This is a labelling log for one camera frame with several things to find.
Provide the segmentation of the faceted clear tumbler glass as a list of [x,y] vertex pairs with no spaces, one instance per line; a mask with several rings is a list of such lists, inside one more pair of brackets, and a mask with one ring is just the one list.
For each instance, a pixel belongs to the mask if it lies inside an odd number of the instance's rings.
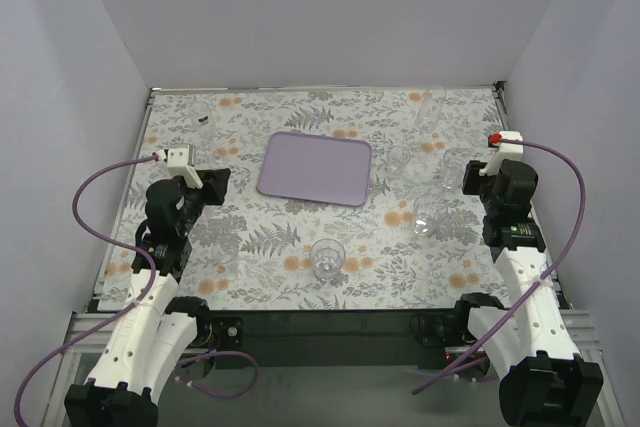
[[322,281],[328,281],[342,269],[346,253],[343,245],[337,240],[321,239],[312,245],[309,259],[315,276]]

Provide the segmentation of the small clear glass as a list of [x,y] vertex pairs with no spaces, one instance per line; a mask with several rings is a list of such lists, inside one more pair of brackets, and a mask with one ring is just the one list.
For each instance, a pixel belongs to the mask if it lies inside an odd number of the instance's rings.
[[239,248],[235,241],[220,239],[213,243],[211,249],[212,260],[221,266],[234,264],[238,259]]

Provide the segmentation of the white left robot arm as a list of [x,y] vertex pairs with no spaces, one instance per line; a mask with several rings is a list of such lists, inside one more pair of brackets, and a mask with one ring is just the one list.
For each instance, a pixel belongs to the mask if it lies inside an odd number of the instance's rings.
[[199,188],[176,176],[146,191],[127,290],[133,307],[115,322],[84,383],[69,387],[64,406],[73,426],[156,425],[160,394],[181,354],[211,334],[206,302],[176,291],[192,251],[189,233],[205,207],[223,204],[231,172],[196,174]]

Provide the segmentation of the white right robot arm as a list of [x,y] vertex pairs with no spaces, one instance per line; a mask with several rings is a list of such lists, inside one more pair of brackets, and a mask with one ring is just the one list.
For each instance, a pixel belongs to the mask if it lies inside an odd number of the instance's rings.
[[462,191],[484,207],[483,240],[515,312],[487,295],[463,301],[467,330],[499,377],[499,405],[510,426],[584,426],[604,383],[598,364],[582,358],[562,319],[546,276],[543,236],[531,211],[538,175],[529,165],[502,161],[491,170],[470,161]]

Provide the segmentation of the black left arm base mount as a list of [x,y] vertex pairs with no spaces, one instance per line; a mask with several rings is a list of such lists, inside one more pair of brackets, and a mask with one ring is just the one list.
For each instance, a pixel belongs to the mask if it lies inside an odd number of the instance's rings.
[[206,315],[196,318],[194,348],[232,350],[241,346],[245,323],[241,317]]

